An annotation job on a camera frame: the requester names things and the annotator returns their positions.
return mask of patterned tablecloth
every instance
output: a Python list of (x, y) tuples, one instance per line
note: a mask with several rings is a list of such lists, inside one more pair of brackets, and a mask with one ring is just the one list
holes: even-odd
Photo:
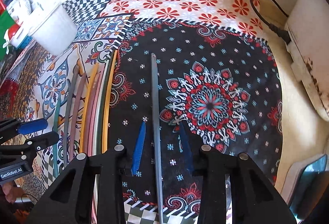
[[(259, 0), (253, 2), (259, 7)], [(132, 152), (139, 126), (146, 122), (137, 177), (124, 178), (122, 191), (128, 222), (153, 223), (157, 216), (150, 54), (155, 53), (165, 223), (194, 222), (200, 205), (201, 181), (192, 178), (183, 164), (177, 133), (182, 119), (188, 119), (192, 131), (218, 151), (248, 153), (275, 182), (282, 148), (281, 87), (266, 34), (249, 0), (68, 0), (63, 7), (78, 26), (75, 40), (61, 56), (52, 56), (38, 43), (21, 54), (0, 87), (1, 118), (44, 117), (49, 126), (43, 132), (50, 131), (60, 97), (59, 133), (63, 135), (73, 67), (80, 66), (79, 81), (84, 72), (90, 76), (96, 63), (105, 63), (118, 49), (109, 147), (124, 144)], [(77, 129), (75, 154), (86, 89), (80, 101), (75, 96), (72, 101), (80, 103), (77, 122), (70, 121)], [(17, 136), (8, 143), (23, 141), (24, 137)], [(62, 136), (57, 153), (61, 172), (67, 154)], [(34, 173), (17, 182), (40, 198), (55, 179), (52, 147), (38, 153), (33, 169)]]

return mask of power cord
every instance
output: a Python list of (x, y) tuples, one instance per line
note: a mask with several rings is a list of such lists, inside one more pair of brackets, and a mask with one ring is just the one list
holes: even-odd
[[(272, 0), (275, 5), (280, 9), (280, 11), (286, 16), (286, 17), (289, 17), (289, 15), (286, 14), (286, 12), (280, 7), (280, 5), (276, 2), (276, 0)], [(278, 28), (276, 25), (272, 24), (272, 23), (269, 23), (267, 22), (264, 17), (261, 16), (261, 14), (257, 11), (254, 3), (253, 3), (253, 0), (250, 0), (250, 4), (251, 4), (251, 7), (252, 9), (255, 11), (256, 15), (269, 27), (270, 30), (272, 30), (273, 32), (275, 32), (280, 38), (282, 38), (286, 44), (289, 44), (289, 42), (291, 41), (291, 38), (289, 36), (289, 33), (288, 31), (284, 30), (284, 29), (281, 29), (281, 28)]]

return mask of white bucket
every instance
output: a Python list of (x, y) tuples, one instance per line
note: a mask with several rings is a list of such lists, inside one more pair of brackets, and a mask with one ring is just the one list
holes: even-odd
[(62, 54), (74, 40), (78, 30), (60, 3), (49, 13), (42, 11), (29, 31), (43, 48), (53, 55)]

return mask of green object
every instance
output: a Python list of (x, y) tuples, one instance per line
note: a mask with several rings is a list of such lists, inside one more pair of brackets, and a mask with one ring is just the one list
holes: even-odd
[(0, 60), (2, 60), (2, 58), (6, 55), (6, 48), (2, 48), (3, 44), (6, 42), (3, 37), (6, 30), (14, 23), (15, 21), (11, 18), (7, 10), (0, 15)]

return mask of green strip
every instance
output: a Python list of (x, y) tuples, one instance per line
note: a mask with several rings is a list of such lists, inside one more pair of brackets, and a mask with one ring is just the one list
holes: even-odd
[(105, 97), (106, 97), (107, 83), (108, 83), (109, 77), (110, 77), (111, 63), (113, 60), (114, 51), (115, 51), (115, 49), (113, 49), (108, 69), (107, 69), (107, 71), (104, 71), (104, 73), (106, 73), (106, 74), (105, 74), (104, 86), (103, 86), (103, 89), (101, 90), (102, 95), (101, 95), (101, 103), (100, 103), (99, 115), (98, 115), (97, 154), (102, 153), (102, 133), (103, 133), (103, 117), (104, 117)]
[[(54, 115), (54, 125), (53, 125), (53, 131), (58, 133), (58, 117), (60, 115), (60, 96), (58, 97), (56, 109), (55, 109), (55, 115)], [(54, 176), (55, 178), (58, 177), (58, 165), (57, 165), (57, 144), (53, 145), (53, 169), (54, 169)]]

